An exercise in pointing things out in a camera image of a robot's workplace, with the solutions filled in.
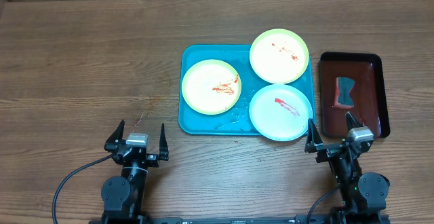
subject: red sauce stain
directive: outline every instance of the red sauce stain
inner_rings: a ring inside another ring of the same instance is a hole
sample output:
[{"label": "red sauce stain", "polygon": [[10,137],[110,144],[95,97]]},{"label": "red sauce stain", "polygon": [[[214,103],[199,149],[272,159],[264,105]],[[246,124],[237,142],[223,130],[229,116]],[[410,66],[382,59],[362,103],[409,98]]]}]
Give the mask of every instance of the red sauce stain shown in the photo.
[{"label": "red sauce stain", "polygon": [[279,52],[285,51],[287,54],[289,54],[292,58],[292,60],[297,61],[298,57],[297,55],[291,51],[291,50],[286,50],[285,48],[279,48],[276,44],[272,43],[271,44],[273,47],[277,48],[279,50]]},{"label": "red sauce stain", "polygon": [[286,110],[288,110],[289,112],[291,112],[291,114],[295,115],[295,116],[300,116],[300,114],[298,113],[297,109],[289,104],[287,104],[285,101],[283,101],[282,99],[278,99],[276,98],[274,100],[276,103],[280,104],[280,106],[282,106],[283,108],[285,108]]},{"label": "red sauce stain", "polygon": [[232,85],[232,83],[237,83],[239,80],[239,75],[236,76],[236,78],[226,82],[226,83],[220,83],[218,86],[216,86],[215,88],[212,88],[213,91],[216,91],[217,93],[225,93],[225,94],[229,94],[232,95],[234,94],[234,90],[232,89],[232,87],[230,87],[230,85]]}]

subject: white plate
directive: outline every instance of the white plate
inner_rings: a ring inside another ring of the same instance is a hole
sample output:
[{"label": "white plate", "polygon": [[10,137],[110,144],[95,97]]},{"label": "white plate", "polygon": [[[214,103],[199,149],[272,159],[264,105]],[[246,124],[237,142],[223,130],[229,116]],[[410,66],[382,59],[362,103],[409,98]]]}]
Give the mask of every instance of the white plate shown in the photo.
[{"label": "white plate", "polygon": [[259,90],[252,98],[250,119],[259,133],[275,141],[290,141],[307,131],[313,117],[307,97],[292,86],[274,84]]},{"label": "white plate", "polygon": [[241,78],[228,63],[204,60],[182,78],[182,96],[195,111],[216,115],[229,110],[241,94]]},{"label": "white plate", "polygon": [[250,49],[255,73],[269,83],[285,84],[298,79],[307,68],[309,52],[296,33],[273,29],[259,35]]}]

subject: wooden table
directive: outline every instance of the wooden table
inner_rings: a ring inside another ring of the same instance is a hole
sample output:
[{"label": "wooden table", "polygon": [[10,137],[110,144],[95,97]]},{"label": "wooden table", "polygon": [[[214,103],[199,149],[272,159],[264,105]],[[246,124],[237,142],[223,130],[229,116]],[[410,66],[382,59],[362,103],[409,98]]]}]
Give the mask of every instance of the wooden table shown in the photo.
[{"label": "wooden table", "polygon": [[[251,43],[290,29],[317,63],[325,51],[383,61],[391,135],[360,159],[391,181],[393,223],[434,218],[434,0],[101,0],[6,3],[0,19],[0,222],[50,223],[53,194],[72,170],[107,155],[105,140],[146,132],[170,161],[151,169],[144,209],[154,217],[290,217],[335,186],[328,164],[295,143],[191,136],[178,125],[180,59],[196,43]],[[61,223],[102,213],[112,161],[74,176],[58,200]],[[338,195],[315,212],[340,205]]]}]

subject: brown tray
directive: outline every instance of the brown tray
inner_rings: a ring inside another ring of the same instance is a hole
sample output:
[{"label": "brown tray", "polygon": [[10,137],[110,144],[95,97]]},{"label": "brown tray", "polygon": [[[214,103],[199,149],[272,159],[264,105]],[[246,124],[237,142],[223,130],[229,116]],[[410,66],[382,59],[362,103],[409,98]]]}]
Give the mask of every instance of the brown tray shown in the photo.
[{"label": "brown tray", "polygon": [[[354,103],[350,109],[334,106],[337,77],[355,81],[349,92]],[[319,79],[322,128],[326,136],[344,138],[347,135],[347,111],[369,127],[375,138],[385,138],[390,134],[382,64],[378,55],[325,52],[319,61]]]}]

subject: blue tray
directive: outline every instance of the blue tray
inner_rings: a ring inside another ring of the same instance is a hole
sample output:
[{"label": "blue tray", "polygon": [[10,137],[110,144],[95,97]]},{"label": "blue tray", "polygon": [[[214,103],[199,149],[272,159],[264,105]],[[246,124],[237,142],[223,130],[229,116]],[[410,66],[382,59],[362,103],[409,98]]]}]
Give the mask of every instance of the blue tray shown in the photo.
[{"label": "blue tray", "polygon": [[[241,96],[237,103],[228,111],[218,115],[203,115],[190,108],[179,93],[180,127],[189,134],[207,135],[260,135],[253,127],[249,116],[250,101],[259,89],[270,85],[253,71],[250,65],[249,53],[251,45],[192,45],[182,55],[181,79],[194,64],[207,59],[222,60],[232,65],[241,78]],[[313,121],[315,116],[315,99],[313,96],[312,66],[309,65],[303,75],[288,85],[299,89],[311,103]]]}]

